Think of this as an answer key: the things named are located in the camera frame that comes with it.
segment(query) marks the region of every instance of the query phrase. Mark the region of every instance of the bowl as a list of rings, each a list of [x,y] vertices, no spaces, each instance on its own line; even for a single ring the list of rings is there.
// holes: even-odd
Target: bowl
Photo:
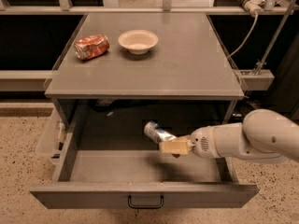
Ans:
[[[119,37],[120,45],[128,49],[130,53],[142,55],[158,43],[158,36],[145,30],[132,30]]]

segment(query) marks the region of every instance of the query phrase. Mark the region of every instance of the speckled floor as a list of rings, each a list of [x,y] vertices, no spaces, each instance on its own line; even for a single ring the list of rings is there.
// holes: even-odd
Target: speckled floor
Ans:
[[[29,193],[49,183],[54,166],[35,148],[49,112],[10,110],[0,117],[0,223],[299,223],[299,163],[234,160],[241,183],[259,193],[241,209],[48,210]]]

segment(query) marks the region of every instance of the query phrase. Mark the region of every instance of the red can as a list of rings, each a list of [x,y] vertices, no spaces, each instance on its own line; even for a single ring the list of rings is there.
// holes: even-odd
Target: red can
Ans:
[[[89,60],[102,55],[109,49],[109,41],[105,35],[90,35],[74,43],[76,56],[81,60]]]

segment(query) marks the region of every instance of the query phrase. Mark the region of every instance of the drawer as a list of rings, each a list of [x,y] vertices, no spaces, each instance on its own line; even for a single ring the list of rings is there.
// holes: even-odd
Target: drawer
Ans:
[[[44,132],[36,146],[36,154],[48,159],[54,165],[59,163],[59,157],[61,154],[59,142],[57,140],[59,122],[61,122],[60,116],[56,109],[53,109]]]
[[[179,136],[217,122],[211,104],[159,104],[95,112],[79,103],[48,185],[30,192],[47,208],[236,208],[257,192],[230,159],[162,154],[143,134],[149,120]]]

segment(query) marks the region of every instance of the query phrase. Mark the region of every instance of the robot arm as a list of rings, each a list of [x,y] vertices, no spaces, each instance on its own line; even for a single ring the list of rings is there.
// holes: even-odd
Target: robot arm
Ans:
[[[200,128],[184,140],[162,142],[160,148],[174,153],[171,143],[175,142],[176,152],[185,146],[203,158],[236,157],[262,163],[290,158],[299,162],[299,126],[270,110],[254,110],[243,123]]]

